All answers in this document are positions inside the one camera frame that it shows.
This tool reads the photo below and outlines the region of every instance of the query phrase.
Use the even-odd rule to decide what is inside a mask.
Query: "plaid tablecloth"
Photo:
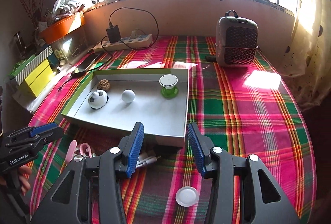
[[[102,69],[189,69],[187,123],[197,122],[202,134],[231,154],[243,157],[257,154],[287,194],[301,223],[307,223],[315,201],[316,171],[312,143],[295,100],[283,81],[278,90],[243,87],[254,70],[276,72],[260,52],[249,68],[220,68],[216,63],[206,62],[206,55],[215,54],[214,43],[214,38],[209,37],[159,37],[147,50],[116,51],[113,60]],[[100,63],[108,58],[105,53]],[[61,140],[45,146],[38,159],[30,164],[34,172],[30,179],[34,180],[32,214],[64,169],[71,140],[89,143],[97,154],[119,141],[70,124],[62,117],[65,103],[84,79],[73,79],[58,92],[67,78],[55,86],[30,122],[30,126],[39,126],[55,121],[65,130]],[[200,199],[198,204],[184,208],[176,203],[175,195],[179,188],[187,185],[198,190]],[[235,186],[233,223],[238,223],[237,181]],[[128,223],[203,223],[211,180],[201,179],[186,143],[177,153],[137,169],[130,180],[122,182],[121,189]],[[97,203],[93,206],[93,222],[99,223]]]

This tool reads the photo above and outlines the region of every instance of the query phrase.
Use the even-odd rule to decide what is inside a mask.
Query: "metal bolt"
[[[112,147],[111,149],[110,149],[110,153],[112,153],[112,154],[117,154],[118,152],[120,152],[120,148],[119,147]]]
[[[212,150],[213,150],[213,152],[215,152],[215,153],[221,153],[221,152],[222,152],[222,149],[221,149],[219,146],[214,146],[214,147],[212,148]]]
[[[73,158],[73,160],[76,161],[76,162],[79,162],[79,161],[83,160],[83,156],[82,155],[77,155]]]
[[[255,154],[252,154],[252,155],[249,155],[249,159],[250,159],[251,161],[258,161],[258,160],[259,160],[259,157],[256,156]]]

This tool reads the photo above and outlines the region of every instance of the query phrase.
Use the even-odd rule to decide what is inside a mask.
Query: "green base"
[[[176,86],[174,86],[172,89],[166,89],[165,87],[161,89],[162,96],[168,99],[176,97],[178,92],[179,90]]]

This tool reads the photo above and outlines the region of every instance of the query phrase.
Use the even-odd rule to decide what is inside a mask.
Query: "human hand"
[[[22,183],[21,190],[23,193],[27,193],[29,191],[29,189],[31,189],[30,183],[24,176],[24,175],[30,175],[30,174],[32,174],[32,170],[30,167],[28,167],[26,165],[19,167],[19,180]],[[6,185],[6,181],[2,176],[0,176],[0,184]]]

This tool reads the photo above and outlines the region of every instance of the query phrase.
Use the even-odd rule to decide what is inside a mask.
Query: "space heater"
[[[216,61],[222,67],[244,67],[252,64],[258,41],[258,26],[230,10],[216,25]]]

